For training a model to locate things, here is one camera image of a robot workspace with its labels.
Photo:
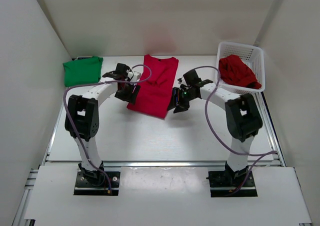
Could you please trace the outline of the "green t shirt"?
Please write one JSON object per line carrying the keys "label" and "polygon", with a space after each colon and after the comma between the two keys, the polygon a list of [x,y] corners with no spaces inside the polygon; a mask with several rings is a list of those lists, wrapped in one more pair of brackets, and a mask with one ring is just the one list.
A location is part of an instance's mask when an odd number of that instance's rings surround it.
{"label": "green t shirt", "polygon": [[102,57],[93,56],[63,63],[65,87],[98,83],[103,60]]}

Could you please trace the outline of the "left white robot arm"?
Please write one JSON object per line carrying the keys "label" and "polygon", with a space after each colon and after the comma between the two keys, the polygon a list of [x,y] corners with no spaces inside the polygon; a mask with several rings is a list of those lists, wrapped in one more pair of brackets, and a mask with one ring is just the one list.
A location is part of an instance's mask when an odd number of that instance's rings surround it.
{"label": "left white robot arm", "polygon": [[118,63],[115,70],[105,73],[98,83],[90,83],[91,88],[84,94],[67,96],[68,93],[64,93],[64,127],[78,146],[81,157],[78,166],[82,177],[94,187],[103,184],[111,187],[111,179],[104,170],[96,143],[100,126],[99,107],[110,96],[134,104],[141,76],[128,65]]}

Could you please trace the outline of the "dark red t shirt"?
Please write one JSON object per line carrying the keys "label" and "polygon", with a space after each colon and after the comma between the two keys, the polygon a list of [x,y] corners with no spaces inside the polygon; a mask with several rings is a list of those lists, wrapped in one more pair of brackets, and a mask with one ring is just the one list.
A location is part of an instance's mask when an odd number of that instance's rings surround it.
{"label": "dark red t shirt", "polygon": [[256,90],[262,87],[253,71],[237,55],[221,58],[218,69],[220,78],[229,85]]}

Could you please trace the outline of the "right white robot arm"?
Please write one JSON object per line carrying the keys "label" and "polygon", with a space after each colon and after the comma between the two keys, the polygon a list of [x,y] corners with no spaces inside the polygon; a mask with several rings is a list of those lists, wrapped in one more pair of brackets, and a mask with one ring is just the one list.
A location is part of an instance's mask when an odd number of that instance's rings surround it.
{"label": "right white robot arm", "polygon": [[172,89],[167,107],[169,111],[185,112],[190,108],[190,102],[195,99],[204,100],[206,106],[213,103],[225,111],[231,145],[227,145],[221,138],[217,140],[229,151],[229,156],[224,171],[211,173],[209,179],[219,187],[238,185],[249,171],[251,145],[263,126],[253,96],[249,93],[232,93],[219,87],[218,82],[202,80],[195,69],[186,72],[178,81],[180,86]]}

